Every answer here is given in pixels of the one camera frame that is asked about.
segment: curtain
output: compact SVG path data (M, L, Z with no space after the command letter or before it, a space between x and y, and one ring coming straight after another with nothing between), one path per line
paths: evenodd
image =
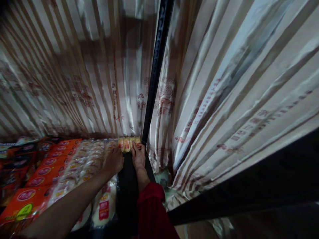
M158 6L11 1L1 21L1 140L141 135Z
M318 3L175 1L149 134L168 210L318 127Z

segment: red package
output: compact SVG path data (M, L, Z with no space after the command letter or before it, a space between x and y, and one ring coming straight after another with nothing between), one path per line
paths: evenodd
M82 139L71 139L71 140L63 140L57 144L57 146L69 146L69 145L78 145L82 142Z
M49 187L18 189L0 215L1 238L11 238L26 228L47 207Z
M49 187L18 189L8 206L0 215L0 225L12 221L34 218L49 199Z
M42 161L40 167L41 166L55 166L55 165L60 165L60 164L67 165L67 163L70 161L70 159L71 158L69 156L45 158Z
M69 145L69 146L55 146L50 152L61 152L66 150L76 149L77 145Z
M71 156L75 154L76 149L67 149L65 151L50 151L47 158Z
M65 165L56 166L41 166L34 175L29 179L26 187L39 187L48 186L58 180L58 177L62 175Z

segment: metal frame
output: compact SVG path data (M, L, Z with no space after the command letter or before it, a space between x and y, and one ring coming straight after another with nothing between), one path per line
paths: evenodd
M173 12L173 6L174 0L161 0L160 2L159 19L157 24L152 71L150 77L149 93L146 103L146 112L142 136L142 142L145 145L149 136L157 86L159 84L160 71L162 69L162 63L165 53L170 19Z

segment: red logo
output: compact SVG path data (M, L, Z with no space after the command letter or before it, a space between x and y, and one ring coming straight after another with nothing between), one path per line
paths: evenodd
M47 159L43 164L44 165L51 165L56 162L56 159Z
M61 152L56 152L56 153L53 153L53 154L51 154L51 157L59 157L59 156L61 156Z
M55 151L63 151L63 150L66 150L65 146L60 146L55 149Z
M33 148L33 145L28 145L28 146L25 146L23 147L23 150L29 150L29 149L32 149Z
M37 174L38 174L38 175L45 175L45 174L47 174L47 173L50 172L50 171L51 171L51 168L46 167L46 168L40 169L40 170L37 172Z
M44 181L44 177L37 177L34 180L32 180L29 185L34 187L40 185Z
M17 200L18 201L28 200L28 199L32 198L34 196L34 194L36 194L36 191L34 189L25 190L18 195Z

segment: yellow package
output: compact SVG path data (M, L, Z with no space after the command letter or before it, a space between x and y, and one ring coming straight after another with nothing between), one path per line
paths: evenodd
M124 152L124 138L119 138L119 148Z
M124 139L124 152L128 153L130 152L131 148L130 148L130 138L125 138Z
M138 145L138 144L141 143L140 137L135 137L135 138L134 138L134 141L135 141L135 144L136 144L136 145Z

